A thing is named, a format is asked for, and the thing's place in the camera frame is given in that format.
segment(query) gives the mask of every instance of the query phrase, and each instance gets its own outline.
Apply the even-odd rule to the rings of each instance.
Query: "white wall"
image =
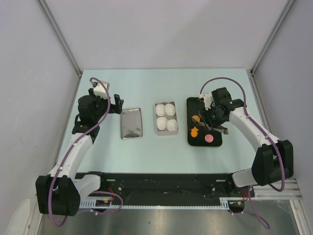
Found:
[[[56,156],[78,77],[34,0],[0,3],[0,234]]]
[[[286,2],[47,0],[82,69],[250,69]]]
[[[256,72],[270,126],[294,147],[295,176],[313,218],[313,1],[297,1]]]

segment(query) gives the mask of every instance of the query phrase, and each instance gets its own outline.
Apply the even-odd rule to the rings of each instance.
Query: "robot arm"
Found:
[[[102,82],[106,89],[109,84]],[[109,114],[121,114],[123,100],[114,95],[115,105],[111,104]],[[39,211],[48,214],[48,193],[52,179],[57,175],[52,193],[52,212],[56,215],[73,216],[79,209],[79,203],[101,186],[101,177],[95,174],[85,175],[74,182],[78,167],[87,151],[92,147],[99,133],[98,122],[108,109],[108,97],[105,89],[94,82],[89,95],[78,99],[79,114],[75,118],[70,144],[66,154],[57,162],[47,176],[39,176],[36,181]]]
[[[244,111],[244,103],[240,99],[232,100],[226,88],[219,88],[211,94],[200,95],[205,108],[200,111],[200,116],[208,128],[214,129],[226,121],[235,125],[248,139],[256,151],[252,168],[232,174],[234,187],[245,187],[259,184],[261,186],[282,180],[281,169],[276,151],[271,142],[277,146],[284,165],[285,178],[293,176],[293,147],[286,140],[281,141],[270,133],[261,124],[256,122],[262,131],[248,117]]]

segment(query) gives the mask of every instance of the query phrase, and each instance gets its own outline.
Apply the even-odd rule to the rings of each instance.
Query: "black bracket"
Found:
[[[244,105],[241,99],[232,100],[226,87],[212,91],[212,96],[214,106],[211,106],[208,110],[203,108],[199,112],[204,122],[212,128],[216,128],[224,122],[229,121],[230,112]]]
[[[78,112],[75,118],[75,125],[72,134],[84,133],[98,123],[108,108],[108,100],[95,96],[93,88],[88,90],[89,95],[82,96],[78,99]],[[124,100],[120,99],[118,94],[114,95],[115,104],[110,105],[109,114],[121,114]],[[89,133],[94,143],[100,127],[96,127]]]
[[[278,141],[276,144],[282,157],[285,178],[293,176],[293,146],[286,141]],[[255,181],[261,185],[268,185],[282,180],[281,169],[277,153],[272,145],[263,145],[259,147],[252,165],[252,175]]]
[[[36,192],[39,211],[42,214],[49,214],[48,194],[53,177],[39,176],[36,180]],[[80,195],[71,178],[63,176],[57,178],[52,192],[52,213],[55,215],[74,216],[80,205]]]

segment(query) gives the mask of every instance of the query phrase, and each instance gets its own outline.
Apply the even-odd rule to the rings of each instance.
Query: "white egg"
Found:
[[[176,131],[178,130],[178,123],[175,119],[171,119],[167,121],[167,129],[169,131]]]
[[[157,128],[159,130],[164,130],[166,128],[166,125],[167,125],[167,119],[165,117],[159,117],[157,120],[156,120],[156,125],[157,125]]]
[[[164,106],[164,104],[158,104],[156,106],[156,115],[161,117],[161,116],[164,116],[164,114],[165,114],[165,106]]]
[[[173,104],[165,105],[165,112],[168,116],[173,116],[176,112],[175,106]]]

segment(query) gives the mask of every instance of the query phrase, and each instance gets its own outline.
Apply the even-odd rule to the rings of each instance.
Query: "metal frame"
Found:
[[[291,12],[292,7],[294,6],[294,3],[296,0],[288,0],[288,2],[285,4],[285,7],[283,11],[281,12],[272,32],[270,33],[265,45],[263,46],[261,53],[259,54],[258,58],[256,59],[254,65],[252,66],[251,73],[254,75],[256,70],[258,69],[261,61],[263,60],[264,56],[266,55],[267,51],[269,50],[271,44],[275,40],[277,33],[279,32],[280,28],[283,26],[287,16]]]
[[[269,121],[268,121],[268,116],[265,112],[265,108],[264,108],[263,102],[261,100],[261,96],[260,96],[258,87],[256,85],[254,76],[252,76],[252,73],[249,70],[246,70],[246,72],[247,72],[248,77],[249,77],[250,86],[252,88],[255,102],[256,102],[260,117],[261,117],[261,122],[262,122],[263,126],[271,132]]]
[[[73,65],[73,68],[75,69],[76,73],[78,76],[81,76],[82,71],[79,68],[72,51],[70,50],[58,24],[56,23],[47,3],[45,0],[36,0],[37,3],[39,4],[40,9],[42,10],[46,20],[48,21],[49,25],[51,26],[52,31],[54,32],[56,38],[58,39],[59,43],[61,44],[61,47],[65,54],[67,55],[68,59]]]
[[[272,185],[279,188],[281,181],[275,182]],[[255,200],[301,200],[301,192],[296,180],[286,180],[285,189],[283,192],[273,190],[269,185],[256,186],[254,188]]]
[[[300,235],[313,234],[312,225],[308,220],[309,216],[303,200],[290,200],[290,204]]]
[[[99,199],[86,198],[81,201],[79,209],[117,209],[119,206],[109,205],[109,206],[96,206],[96,201]],[[103,200],[110,200],[110,197],[105,197]],[[184,206],[123,206],[123,209],[176,209],[176,210],[229,210],[228,201],[225,199],[220,199],[220,206],[193,206],[193,207],[184,207]]]

